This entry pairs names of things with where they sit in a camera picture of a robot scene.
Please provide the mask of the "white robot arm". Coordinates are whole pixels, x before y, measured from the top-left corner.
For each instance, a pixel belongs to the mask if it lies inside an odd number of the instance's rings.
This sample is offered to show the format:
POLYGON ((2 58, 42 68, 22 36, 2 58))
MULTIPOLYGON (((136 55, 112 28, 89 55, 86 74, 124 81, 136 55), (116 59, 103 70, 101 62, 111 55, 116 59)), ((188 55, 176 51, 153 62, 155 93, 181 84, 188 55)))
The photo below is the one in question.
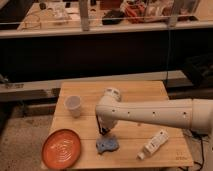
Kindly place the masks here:
POLYGON ((107 88, 95 113, 107 131, 118 120, 191 129, 204 134, 213 131, 213 100, 208 99, 122 102, 118 89, 107 88))

